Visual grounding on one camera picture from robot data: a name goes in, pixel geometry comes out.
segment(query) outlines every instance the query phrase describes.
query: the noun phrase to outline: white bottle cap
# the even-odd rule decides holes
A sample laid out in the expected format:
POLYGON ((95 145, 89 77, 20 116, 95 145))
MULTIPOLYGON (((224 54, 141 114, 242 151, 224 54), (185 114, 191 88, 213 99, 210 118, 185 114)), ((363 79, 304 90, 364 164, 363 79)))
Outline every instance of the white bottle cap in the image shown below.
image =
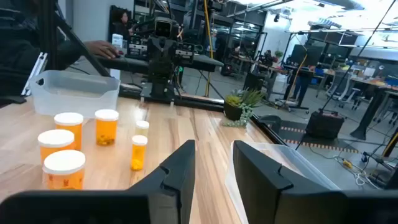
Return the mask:
POLYGON ((57 129, 45 131, 37 137, 40 146, 43 147, 65 147, 75 140, 75 135, 71 131, 57 129))
POLYGON ((148 121, 137 121, 136 122, 136 126, 138 128, 141 128, 141 129, 148 129, 149 128, 149 122, 148 121))
POLYGON ((136 146, 146 146, 148 139, 145 136, 133 136, 131 138, 132 144, 136 146))
POLYGON ((78 125, 83 122, 83 115, 79 113, 60 113, 54 117, 55 124, 64 126, 78 125))
POLYGON ((84 168, 85 163, 84 153, 76 150, 62 150, 44 159, 43 171, 53 175, 68 175, 84 168))
POLYGON ((115 110, 98 110, 95 111, 95 118, 102 121, 117 121, 119 119, 119 113, 115 110))

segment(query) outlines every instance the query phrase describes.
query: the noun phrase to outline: potted plant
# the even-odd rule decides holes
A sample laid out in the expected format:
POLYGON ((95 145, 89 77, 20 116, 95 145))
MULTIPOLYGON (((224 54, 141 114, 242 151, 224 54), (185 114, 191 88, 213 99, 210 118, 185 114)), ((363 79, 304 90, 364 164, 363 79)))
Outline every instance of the potted plant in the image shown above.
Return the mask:
POLYGON ((239 106, 242 103, 242 99, 238 95, 228 95, 224 101, 224 114, 231 121, 237 121, 241 118, 242 108, 239 106))
POLYGON ((224 102, 224 114, 230 119, 225 126, 246 126, 253 115, 252 109, 257 107, 264 94, 258 90, 240 91, 238 94, 228 95, 224 102))
POLYGON ((283 52, 281 52, 280 50, 275 51, 275 57, 277 58, 277 61, 284 55, 283 52))

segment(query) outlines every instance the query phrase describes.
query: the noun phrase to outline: person's hand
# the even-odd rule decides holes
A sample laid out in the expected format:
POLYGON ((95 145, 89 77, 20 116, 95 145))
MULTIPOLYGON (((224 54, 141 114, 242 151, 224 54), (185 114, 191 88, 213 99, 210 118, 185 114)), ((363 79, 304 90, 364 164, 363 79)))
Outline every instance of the person's hand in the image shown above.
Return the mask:
POLYGON ((115 58, 118 55, 116 47, 103 40, 85 42, 85 45, 91 53, 108 59, 115 58))

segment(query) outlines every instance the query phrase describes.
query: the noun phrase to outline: clear plastic bin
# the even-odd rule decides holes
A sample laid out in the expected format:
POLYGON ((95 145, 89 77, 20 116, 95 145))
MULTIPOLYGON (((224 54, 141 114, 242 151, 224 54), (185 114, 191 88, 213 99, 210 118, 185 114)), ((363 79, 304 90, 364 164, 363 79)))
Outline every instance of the clear plastic bin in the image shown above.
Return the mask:
POLYGON ((48 70, 29 80, 35 110, 56 115, 76 112, 94 118, 101 109, 116 109, 120 81, 98 75, 48 70))
MULTIPOLYGON (((290 166, 295 167, 306 178, 320 184, 330 190, 339 190, 339 188, 325 177, 317 168, 315 168, 309 161, 301 156, 297 151, 287 147, 276 144, 266 144, 258 142, 245 142, 251 147, 265 153, 265 151, 277 152, 275 160, 288 161, 290 166)), ((228 170, 226 174, 225 186, 228 190, 229 196, 234 203, 236 212, 242 224, 248 224, 248 218, 244 211, 241 195, 239 193, 238 184, 236 183, 235 171, 233 166, 233 142, 231 143, 231 156, 229 157, 228 170)))

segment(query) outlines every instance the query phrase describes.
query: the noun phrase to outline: black case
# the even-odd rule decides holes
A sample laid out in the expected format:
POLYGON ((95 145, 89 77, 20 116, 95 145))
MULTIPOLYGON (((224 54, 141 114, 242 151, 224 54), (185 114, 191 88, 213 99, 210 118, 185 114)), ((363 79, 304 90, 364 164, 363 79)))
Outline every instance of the black case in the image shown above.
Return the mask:
POLYGON ((335 139, 340 132, 344 118, 337 113, 315 111, 305 128, 307 134, 315 138, 335 139))

